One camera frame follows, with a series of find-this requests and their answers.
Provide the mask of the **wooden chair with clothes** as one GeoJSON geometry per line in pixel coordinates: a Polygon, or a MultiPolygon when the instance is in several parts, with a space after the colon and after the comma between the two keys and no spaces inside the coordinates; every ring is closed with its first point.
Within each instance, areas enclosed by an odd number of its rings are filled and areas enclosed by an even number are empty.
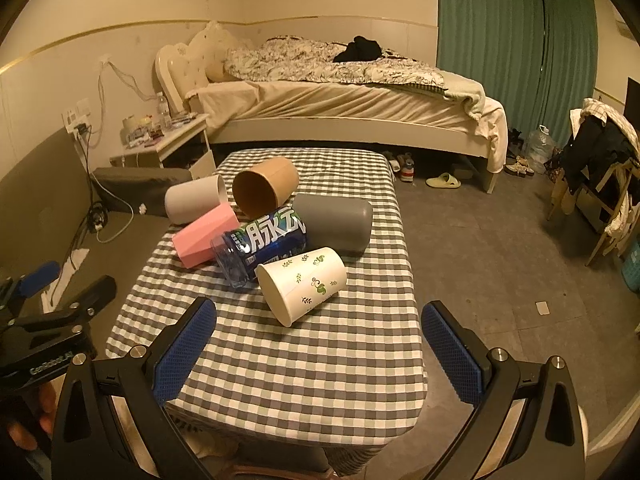
{"type": "Polygon", "coordinates": [[[585,98],[570,111],[572,135],[546,166],[559,174],[551,210],[567,216],[586,192],[600,205],[603,229],[590,257],[623,255],[639,224],[639,133],[611,105],[585,98]]]}

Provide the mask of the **green curtain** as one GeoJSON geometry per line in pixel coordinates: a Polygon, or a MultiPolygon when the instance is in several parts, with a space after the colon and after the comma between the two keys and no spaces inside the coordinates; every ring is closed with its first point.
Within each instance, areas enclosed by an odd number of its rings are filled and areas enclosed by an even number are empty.
{"type": "Polygon", "coordinates": [[[596,83],[594,0],[438,0],[437,65],[480,82],[511,128],[557,146],[596,83]]]}

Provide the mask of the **blue drink bottle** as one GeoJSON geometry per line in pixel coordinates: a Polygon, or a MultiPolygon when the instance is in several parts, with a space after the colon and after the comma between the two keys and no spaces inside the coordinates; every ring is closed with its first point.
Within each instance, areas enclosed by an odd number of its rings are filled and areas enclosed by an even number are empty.
{"type": "Polygon", "coordinates": [[[212,241],[218,266],[233,288],[254,281],[260,264],[293,257],[306,246],[305,223],[291,206],[223,232],[212,241]]]}

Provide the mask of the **large clear water jug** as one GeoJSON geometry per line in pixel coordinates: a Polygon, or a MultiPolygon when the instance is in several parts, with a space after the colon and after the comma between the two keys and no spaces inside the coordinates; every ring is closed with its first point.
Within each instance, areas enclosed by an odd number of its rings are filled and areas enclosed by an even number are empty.
{"type": "Polygon", "coordinates": [[[544,164],[551,158],[554,147],[555,143],[550,136],[550,130],[545,125],[539,125],[536,130],[529,133],[525,143],[525,158],[536,174],[543,174],[546,171],[544,164]]]}

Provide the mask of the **teal plastic basket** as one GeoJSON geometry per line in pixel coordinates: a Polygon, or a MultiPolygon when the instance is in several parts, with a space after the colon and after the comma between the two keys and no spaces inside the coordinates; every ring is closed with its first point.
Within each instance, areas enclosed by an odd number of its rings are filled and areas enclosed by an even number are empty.
{"type": "Polygon", "coordinates": [[[639,240],[631,244],[622,267],[623,280],[632,292],[640,289],[640,245],[639,240]]]}

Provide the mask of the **floral patterned duvet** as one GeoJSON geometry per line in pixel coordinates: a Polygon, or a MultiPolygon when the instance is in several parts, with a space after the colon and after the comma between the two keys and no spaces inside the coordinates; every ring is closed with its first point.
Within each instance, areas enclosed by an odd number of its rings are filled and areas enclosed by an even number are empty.
{"type": "Polygon", "coordinates": [[[316,84],[382,84],[445,89],[438,70],[382,48],[370,62],[334,63],[348,44],[280,36],[256,49],[233,49],[224,61],[227,73],[247,81],[301,81],[316,84]]]}

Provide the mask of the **white printed paper cup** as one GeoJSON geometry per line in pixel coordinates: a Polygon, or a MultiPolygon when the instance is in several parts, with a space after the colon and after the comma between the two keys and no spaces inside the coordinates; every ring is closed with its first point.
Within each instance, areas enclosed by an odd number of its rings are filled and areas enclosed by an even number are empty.
{"type": "Polygon", "coordinates": [[[347,284],[346,266],[329,247],[260,264],[255,274],[269,309],[285,327],[291,327],[347,284]]]}

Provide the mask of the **checkered tablecloth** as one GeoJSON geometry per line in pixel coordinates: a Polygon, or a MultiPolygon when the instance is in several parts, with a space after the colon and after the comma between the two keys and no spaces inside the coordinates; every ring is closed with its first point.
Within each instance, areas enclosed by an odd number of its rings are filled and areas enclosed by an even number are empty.
{"type": "Polygon", "coordinates": [[[413,276],[386,158],[353,148],[282,148],[305,194],[359,197],[373,208],[345,289],[291,326],[256,285],[232,288],[219,266],[188,270],[158,242],[119,311],[105,352],[149,344],[190,303],[216,304],[217,325],[180,396],[180,415],[251,436],[377,448],[410,430],[427,393],[413,276]]]}

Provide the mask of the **green slipper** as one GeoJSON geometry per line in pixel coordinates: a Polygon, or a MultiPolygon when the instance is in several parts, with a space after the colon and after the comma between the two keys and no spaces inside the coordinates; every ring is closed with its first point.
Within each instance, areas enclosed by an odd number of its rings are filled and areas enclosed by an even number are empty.
{"type": "Polygon", "coordinates": [[[444,172],[438,177],[431,177],[425,180],[425,184],[429,188],[446,188],[446,190],[455,190],[460,188],[461,181],[458,180],[453,174],[444,172]]]}

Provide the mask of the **white nightstand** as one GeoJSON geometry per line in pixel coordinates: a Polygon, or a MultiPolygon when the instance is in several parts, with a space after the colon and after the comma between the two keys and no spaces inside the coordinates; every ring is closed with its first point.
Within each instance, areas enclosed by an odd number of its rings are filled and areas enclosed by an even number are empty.
{"type": "Polygon", "coordinates": [[[207,114],[198,114],[190,122],[173,128],[150,145],[125,148],[110,158],[114,167],[182,168],[193,179],[208,177],[216,171],[214,154],[207,135],[207,114]]]}

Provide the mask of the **brown paper cup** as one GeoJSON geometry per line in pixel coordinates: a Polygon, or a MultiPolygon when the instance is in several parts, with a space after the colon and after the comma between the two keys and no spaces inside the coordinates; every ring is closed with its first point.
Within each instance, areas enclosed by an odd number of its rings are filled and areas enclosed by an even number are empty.
{"type": "Polygon", "coordinates": [[[282,207],[299,185],[294,164],[285,157],[271,157],[240,171],[233,179],[236,206],[249,219],[257,219],[282,207]]]}

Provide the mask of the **black garment on bed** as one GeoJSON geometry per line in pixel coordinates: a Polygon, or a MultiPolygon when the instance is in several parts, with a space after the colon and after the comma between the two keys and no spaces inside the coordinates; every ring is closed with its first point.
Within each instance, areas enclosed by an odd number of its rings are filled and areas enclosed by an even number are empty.
{"type": "Polygon", "coordinates": [[[370,62],[383,55],[382,48],[374,41],[363,36],[356,36],[334,59],[334,63],[370,62]]]}

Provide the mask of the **black television screen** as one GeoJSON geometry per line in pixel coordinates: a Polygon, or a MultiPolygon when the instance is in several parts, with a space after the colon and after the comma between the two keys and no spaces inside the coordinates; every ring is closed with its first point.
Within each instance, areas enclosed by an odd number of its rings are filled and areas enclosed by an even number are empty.
{"type": "Polygon", "coordinates": [[[640,122],[640,84],[632,78],[627,80],[624,116],[634,128],[639,128],[640,122]]]}

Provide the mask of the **cream tufted headboard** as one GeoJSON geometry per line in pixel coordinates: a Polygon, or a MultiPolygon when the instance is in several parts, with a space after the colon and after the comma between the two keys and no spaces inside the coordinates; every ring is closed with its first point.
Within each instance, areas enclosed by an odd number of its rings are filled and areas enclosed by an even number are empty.
{"type": "Polygon", "coordinates": [[[196,90],[224,81],[224,61],[231,50],[244,46],[240,38],[212,21],[188,44],[161,47],[155,58],[155,73],[171,114],[185,113],[196,90]]]}

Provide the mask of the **bed with beige sheet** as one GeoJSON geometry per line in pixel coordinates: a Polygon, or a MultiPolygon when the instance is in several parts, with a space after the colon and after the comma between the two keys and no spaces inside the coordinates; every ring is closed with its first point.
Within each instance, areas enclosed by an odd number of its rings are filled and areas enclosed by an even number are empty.
{"type": "Polygon", "coordinates": [[[186,99],[218,143],[338,142],[471,156],[487,193],[506,163],[506,112],[472,79],[448,73],[444,94],[301,81],[216,82],[186,99]]]}

